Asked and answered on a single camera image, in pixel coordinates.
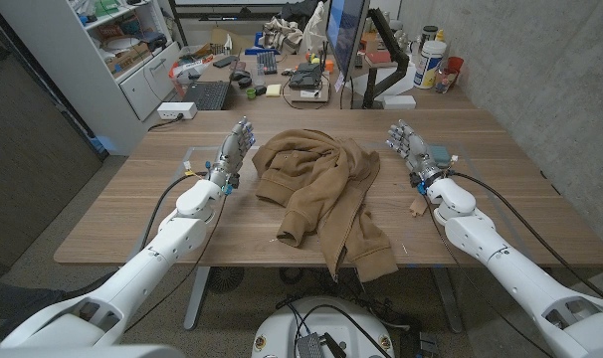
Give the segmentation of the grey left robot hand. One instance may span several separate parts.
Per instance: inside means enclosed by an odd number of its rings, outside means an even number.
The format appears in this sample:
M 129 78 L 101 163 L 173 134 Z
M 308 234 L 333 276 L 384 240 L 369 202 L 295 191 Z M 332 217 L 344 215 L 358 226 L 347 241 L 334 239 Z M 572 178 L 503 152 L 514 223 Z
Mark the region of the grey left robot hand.
M 208 180 L 221 188 L 239 187 L 239 171 L 249 149 L 256 142 L 253 124 L 247 116 L 234 125 L 220 145 L 209 171 Z

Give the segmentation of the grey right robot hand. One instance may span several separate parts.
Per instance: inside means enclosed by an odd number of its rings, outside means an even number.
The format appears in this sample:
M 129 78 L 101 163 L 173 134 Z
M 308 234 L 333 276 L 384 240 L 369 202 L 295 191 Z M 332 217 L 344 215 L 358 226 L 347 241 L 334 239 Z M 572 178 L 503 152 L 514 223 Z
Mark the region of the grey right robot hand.
M 392 124 L 388 135 L 386 144 L 405 161 L 412 187 L 425 193 L 443 177 L 429 145 L 406 122 L 400 119 L 397 124 Z

